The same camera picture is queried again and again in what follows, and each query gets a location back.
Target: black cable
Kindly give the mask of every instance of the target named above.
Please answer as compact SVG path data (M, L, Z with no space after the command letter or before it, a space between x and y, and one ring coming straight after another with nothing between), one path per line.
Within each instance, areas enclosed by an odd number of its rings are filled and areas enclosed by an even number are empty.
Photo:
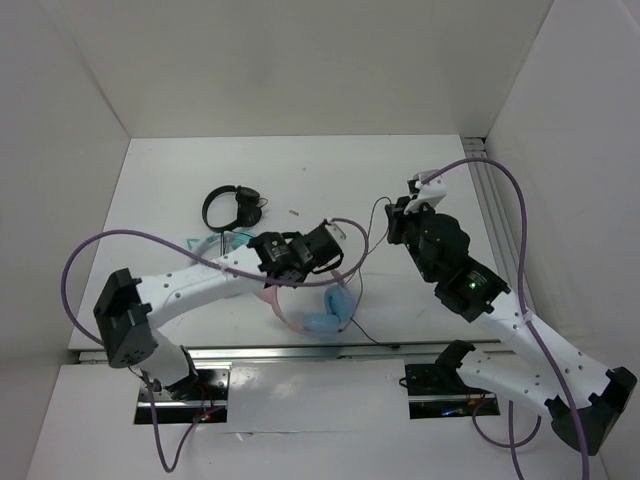
M389 203L393 203L393 201L389 198L389 197L380 197L378 198L374 203L373 203L373 207L371 208L371 215L369 216L369 226L367 227L367 236L371 236L371 228L373 226L373 216L375 215L375 211L376 211L376 207L378 206L378 203L380 203L382 200L387 200L387 202ZM389 227L387 227L387 230L385 230L384 235L382 236L382 238L380 240L378 240L378 242L373 246L373 248L371 248L368 252L367 252L367 257L369 255L371 255L373 253L373 251L378 248L378 246L384 241L385 238L387 238L387 233L389 231ZM358 278L360 279L360 293L358 294L358 300L356 300L356 305L355 305L355 310L358 310L358 306L360 305L360 300L362 300L362 295L364 294L364 280L362 278L362 268L359 268L357 272L354 272L353 275L351 275L351 277L349 279L347 279L347 281L345 282L345 285L347 283L349 283L351 280L353 280L353 277L356 276L356 274L358 275ZM360 331L364 334L365 337L367 337L372 343L383 347L383 348L388 348L389 350L398 350L400 349L400 345L398 344L384 344L381 342L378 342L377 340L375 340L371 335L369 335L367 333L367 331L355 320L355 313L354 315L351 317L351 322L353 322L353 324L358 327L360 329Z
M131 367L127 367L129 369L129 371L131 373L133 373L136 377L138 377L140 380L142 380L144 382L144 378L142 378L142 375L138 375L136 372L133 371L133 369Z
M371 337L371 335L369 335L366 330L364 328L362 328L362 326L360 326L360 324L358 322L356 322L355 318L351 318L351 321L353 322L353 324L358 327L360 329L360 331L364 334L365 337L367 337L369 340L371 340L372 343L375 343L376 345L383 347L383 348L388 348L389 350L399 350L400 349L400 345L397 343L388 343L388 344L384 344L384 343L380 343L377 340L375 340L374 338Z

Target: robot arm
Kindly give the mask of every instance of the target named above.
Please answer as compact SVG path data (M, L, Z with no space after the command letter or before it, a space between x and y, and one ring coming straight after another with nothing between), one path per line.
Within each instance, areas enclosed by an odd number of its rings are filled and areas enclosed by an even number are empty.
M532 312L525 318L507 283L469 256L470 238L458 221L434 210L446 195L443 180L424 185L418 175L408 183L411 195L385 207L388 242L405 246L423 280L436 284L435 295L443 305L509 345L531 371L502 365L462 341L447 347L437 363L467 386L490 390L549 418L556 434L578 450L567 399L527 328L526 322L532 322L564 372L589 454L595 455L624 411L636 378L624 367L609 369L588 357ZM310 273L337 268L345 238L337 226L325 222L306 235L263 233L217 259L220 270L194 265L141 278L133 278L128 269L114 272L94 308L109 365L137 365L181 398L194 388L198 374L186 349L172 344L158 328L201 305L260 291L270 286L270 279L302 282Z
M197 264L140 278L133 278L129 269L112 273L93 311L109 365L136 365L174 398L183 397L193 389L198 375L187 350L171 343L158 331L160 327L202 305L258 292L270 286L270 279L303 282L311 273L337 268L345 239L337 225L324 222L306 235L262 233L216 259L219 270Z
M624 411L636 378L624 367L609 369L576 349L533 312L520 311L516 294L498 275L469 256L469 236L456 219L436 213L444 198L442 178L423 184L421 175L409 182L411 196L385 207L388 241L404 244L425 282L436 283L443 305L469 323L491 332L531 367L514 369L462 341L451 344L437 363L467 386L495 392L525 404L549 418L555 433L579 450L568 402L558 378L526 322L532 322L553 355L575 398L595 455Z

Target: white wall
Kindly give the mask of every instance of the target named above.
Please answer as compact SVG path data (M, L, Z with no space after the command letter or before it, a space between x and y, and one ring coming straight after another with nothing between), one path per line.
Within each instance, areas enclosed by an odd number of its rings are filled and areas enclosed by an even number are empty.
M40 0L133 137L485 136L551 0Z
M32 0L0 4L0 465L23 479L71 327L60 271L102 228L129 138ZM77 306L92 254L71 276Z
M488 139L529 200L539 312L640 375L640 19L637 0L556 0ZM517 230L517 203L508 199ZM640 392L603 449L636 478Z

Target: black headphones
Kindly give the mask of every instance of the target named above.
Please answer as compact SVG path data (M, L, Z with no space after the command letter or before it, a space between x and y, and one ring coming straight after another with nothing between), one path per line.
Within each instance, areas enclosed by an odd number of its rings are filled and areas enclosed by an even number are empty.
M235 193L236 202L238 202L238 213L236 219L228 225L222 227L212 227L207 220L207 212L209 211L209 205L216 197L224 193ZM238 227L253 227L262 218L262 205L260 203L260 194L253 188L241 187L238 185L224 185L216 188L213 192L207 195L202 204L202 220L204 224L216 233L230 232Z

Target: wire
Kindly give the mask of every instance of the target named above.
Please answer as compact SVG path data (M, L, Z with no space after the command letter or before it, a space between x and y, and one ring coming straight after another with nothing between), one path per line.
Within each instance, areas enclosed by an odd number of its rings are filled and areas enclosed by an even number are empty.
M129 371L131 373L133 373L136 377L138 377L140 380L144 381L144 378L142 378L141 375L138 375L136 372L133 371L133 369L131 367L127 367L129 369Z
M473 414L471 415L471 421L473 422L473 426L476 427L476 430L478 431L480 436L484 438L491 445L498 448L511 448L510 443L500 443L494 440L493 438L489 437L486 433L484 433L480 429L480 426L478 425L478 413L480 412L480 409L482 409L482 407L492 402L493 402L493 399L489 399L489 400L485 400L484 402L480 402L478 405L476 405L476 408L473 409ZM524 447L526 444L531 442L531 440L533 440L533 438L538 434L538 431L540 430L541 426L542 426L542 417L538 417L538 420L536 421L536 426L534 427L533 431L529 434L529 436L518 443L514 443L513 448Z
M360 326L360 324L358 322L356 322L356 319L351 317L351 322L353 322L353 324L358 327L360 329L360 331L364 334L365 337L367 337L369 340L371 340L371 342L375 343L376 345L383 347L383 348L388 348L389 350L399 350L400 349L400 345L398 344L388 344L385 345L384 343L380 343L377 340L373 339L371 337L371 335L369 335L364 328L362 328Z
M178 466L178 460L180 460L180 453L182 452L182 447L184 446L184 442L187 440L187 437L191 433L191 431L198 425L199 420L202 416L211 415L218 410L221 410L224 407L215 407L210 408L202 415L196 416L194 421L189 425L189 428L184 432L182 438L180 439L180 443L178 443L178 448L176 450L176 456L173 460L173 464L169 466L167 460L164 456L164 450L162 448L162 440L160 440L160 427L158 425L158 412L156 409L156 401L153 397L153 388L151 386L151 382L149 381L149 375L147 372L142 372L143 381L147 385L147 392L149 393L149 404L151 405L151 423L153 424L153 436L156 441L156 449L158 450L158 457L160 458L160 463L162 464L162 468L167 473L173 473L176 467Z
M362 239L364 241L364 249L363 249L362 256L356 262L356 264L353 267L351 267L349 270L347 270L345 273L332 276L330 279L327 279L327 280L301 283L301 282L294 282L292 280L270 278L269 279L270 285L280 285L285 287L306 287L306 288L324 287L326 285L332 285L334 283L340 283L344 281L345 278L355 273L362 266L365 259L367 258L367 252L369 251L369 237L367 236L366 230L360 224L358 224L357 222L354 222L353 220L349 220L348 218L333 218L331 219L331 221L337 222L337 223L346 223L348 225L351 225L356 229L358 229L358 231L362 235ZM87 330L78 321L73 311L71 310L71 305L69 305L69 297L67 294L67 281L69 278L69 272L71 270L71 266L73 265L73 262L75 261L76 257L80 254L80 252L82 252L82 250L84 250L87 246L91 245L92 243L102 238L110 237L114 235L130 235L134 237L144 238L146 240L151 240L152 242L159 243L160 245L163 245L167 248L170 248L171 250L181 253L182 255L191 258L192 260L196 260L198 263L201 263L202 265L205 265L210 268L214 268L216 270L222 270L222 267L220 267L220 265L218 265L217 263L214 263L205 258L202 258L201 256L196 255L193 252L190 252L189 250L185 250L184 248L176 245L175 243L171 243L170 241L165 240L164 238L160 238L150 233L140 232L138 230L127 230L127 229L108 230L106 232L98 233L96 235L93 235L92 237L89 237L80 245L78 245L73 252L71 252L71 255L69 255L69 258L67 259L67 262L65 263L64 268L62 269L62 275L60 277L60 297L62 300L62 307L64 308L64 311L67 314L67 317L69 317L69 320L71 321L71 323L73 323L73 325L83 335L85 335L87 338L90 338L91 340L93 340L94 342L96 342L98 345L101 345L101 346L104 346L104 343L102 342L102 340L100 340L98 337L93 335L89 330ZM232 275L238 275L240 277L250 278L252 280L257 280L260 282L264 282L266 280L266 278L262 275L255 275L255 274L244 272L242 270L238 270L235 268L225 268L225 272L231 273Z
M580 457L582 459L582 480L589 480L589 453L587 449L587 439L584 433L584 427L582 425L582 421L580 419L580 414L578 413L578 407L573 398L573 395L571 394L571 389L569 388L569 384L567 383L566 379L564 378L564 375L562 375L562 372L560 371L560 367L558 367L558 364L556 363L555 358L553 358L553 355L549 351L549 348L544 343L544 340L542 339L542 337L536 330L535 326L533 325L532 317L529 317L527 319L527 315L526 315L528 312L528 308L527 308L527 302L524 296L524 263L525 263L525 257L527 252L528 218L527 218L527 208L524 200L524 194L522 193L522 189L520 188L518 181L513 176L513 174L507 169L507 167L497 162L496 160L493 160L490 158L472 157L472 158L465 158L463 160L458 160L456 162L450 163L446 167L441 168L440 170L428 175L426 178L422 180L422 183L428 184L429 182L431 182L432 180L435 180L437 177L448 172L449 170L459 167L460 165L465 165L469 163L484 163L497 168L498 170L500 170L502 173L506 175L506 177L509 179L509 181L513 185L514 190L516 191L516 195L518 197L518 203L520 204L520 218L522 222L520 253L518 256L518 275L517 275L518 277L517 294L518 294L518 303L520 304L520 311L522 312L522 315L525 318L525 324L531 331L531 334L535 338L540 349L542 350L542 353L546 357L547 361L549 362L549 365L551 365L553 372L558 378L558 382L560 383L562 392L564 393L567 399L567 403L569 404L569 410L571 412L571 418L573 419L573 423L576 429L578 444L580 446ZM513 466L516 469L516 474L518 475L518 478L520 480L523 480L524 477L522 476L522 472L520 470L520 465L518 463L517 454L515 450L516 447L514 447L514 442L512 438L513 437L513 434L512 434L513 406L511 405L511 403L510 403L509 412L510 412L509 441L510 441L511 458L513 460Z
M371 214L369 215L369 225L367 226L367 237L370 238L371 237L371 228L373 226L373 216L375 215L376 212L376 207L378 206L378 203L380 203L382 200L386 200L389 204L393 203L393 200L391 200L389 197L384 196L384 197L380 197L378 198L375 202L373 202L373 207L371 207ZM371 255L373 253L373 251L378 248L378 246L384 241L385 238L387 238L387 233L389 232L389 226L387 225L387 229L384 232L384 235L382 236L382 238L380 238L380 240L378 240L376 242L376 244L373 246L373 248L371 250L367 251L367 257L369 255ZM353 275L351 275L351 277L344 282L345 285L347 283L349 283L351 280L353 280L353 277L356 276L356 272L353 273Z
M206 391L204 389L204 387L201 384L198 384L198 390L200 390L201 398L200 398L200 408L198 408L198 410L196 410L196 415L194 417L195 418L199 418L202 415L200 414L200 410L204 411L204 401L206 400Z
M378 206L378 203L380 203L382 200L386 200L389 204L393 203L393 201L387 197L380 197L378 198L374 203L373 203L373 207L371 207L371 215L369 215L369 225L367 226L367 237L371 237L371 228L373 226L373 217L375 215L375 211L376 211L376 207ZM387 226L387 229L384 232L384 235L382 236L382 238L380 238L380 240L378 240L376 242L376 244L373 246L373 248L371 248L368 252L367 252L367 257L369 257L369 255L371 255L373 253L373 251L378 248L378 246L384 241L385 238L387 238L387 233L389 232L389 227ZM398 344L384 344L381 343L377 340L375 340L371 335L369 335L367 333L367 331L362 327L362 325L360 325L358 322L356 322L355 320L355 311L358 310L358 306L360 305L360 300L362 300L362 295L364 294L364 281L362 279L362 268L359 268L357 272L354 272L353 275L351 275L351 277L344 282L345 285L347 283L349 283L351 280L353 280L353 277L356 276L356 274L358 275L358 278L360 279L360 293L358 294L358 299L356 300L356 305L354 308L354 314L351 316L351 318L349 319L349 322L342 328L340 329L340 332L344 332L347 327L349 326L349 323L353 322L353 324L358 327L358 329L364 334L365 337L367 337L372 343L383 347L383 348L388 348L389 350L399 350L400 349L400 345Z

